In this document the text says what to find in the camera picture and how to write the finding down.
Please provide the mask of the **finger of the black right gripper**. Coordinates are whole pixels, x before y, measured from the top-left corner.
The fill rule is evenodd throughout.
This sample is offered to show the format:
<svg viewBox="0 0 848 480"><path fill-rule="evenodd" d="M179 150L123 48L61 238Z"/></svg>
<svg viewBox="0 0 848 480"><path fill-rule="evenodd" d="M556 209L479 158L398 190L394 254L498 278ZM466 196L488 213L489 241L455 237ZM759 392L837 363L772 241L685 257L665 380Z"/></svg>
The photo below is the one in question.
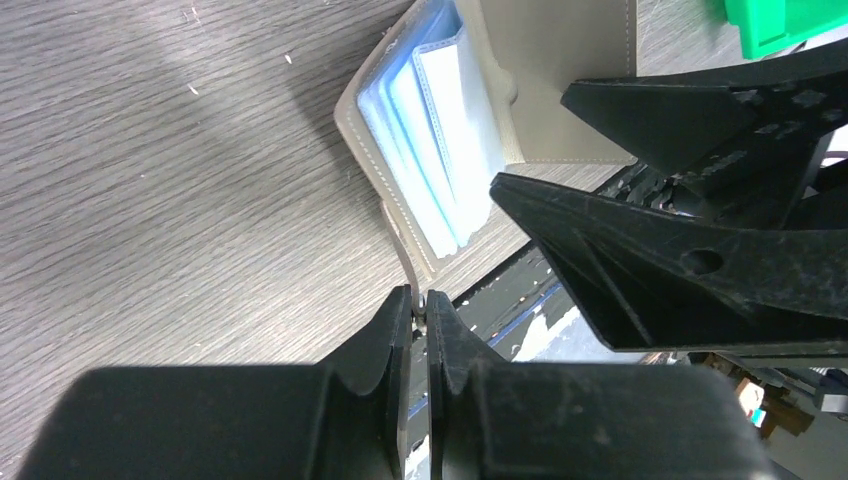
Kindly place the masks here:
<svg viewBox="0 0 848 480"><path fill-rule="evenodd" d="M847 44L683 74L573 82L562 105L741 228L843 229L847 173L820 169L847 122Z"/></svg>
<svg viewBox="0 0 848 480"><path fill-rule="evenodd" d="M612 349L847 348L843 230L710 225L512 174L490 194Z"/></svg>

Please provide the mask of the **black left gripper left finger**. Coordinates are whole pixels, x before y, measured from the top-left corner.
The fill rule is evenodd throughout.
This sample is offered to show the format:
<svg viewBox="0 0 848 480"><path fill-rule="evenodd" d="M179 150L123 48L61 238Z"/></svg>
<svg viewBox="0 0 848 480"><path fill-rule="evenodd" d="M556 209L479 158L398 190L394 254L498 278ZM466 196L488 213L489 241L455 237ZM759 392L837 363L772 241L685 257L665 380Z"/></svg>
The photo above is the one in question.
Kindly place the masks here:
<svg viewBox="0 0 848 480"><path fill-rule="evenodd" d="M312 365L108 367L75 380L23 479L400 479L412 292Z"/></svg>

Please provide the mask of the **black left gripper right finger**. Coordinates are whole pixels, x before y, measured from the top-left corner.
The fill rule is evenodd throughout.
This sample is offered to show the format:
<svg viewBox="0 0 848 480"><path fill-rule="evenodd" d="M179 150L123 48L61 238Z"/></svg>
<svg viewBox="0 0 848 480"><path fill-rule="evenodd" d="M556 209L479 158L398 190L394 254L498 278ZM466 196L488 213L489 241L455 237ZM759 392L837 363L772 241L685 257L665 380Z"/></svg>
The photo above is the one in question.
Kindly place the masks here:
<svg viewBox="0 0 848 480"><path fill-rule="evenodd" d="M703 367L510 362L426 301L435 479L772 479L727 379Z"/></svg>

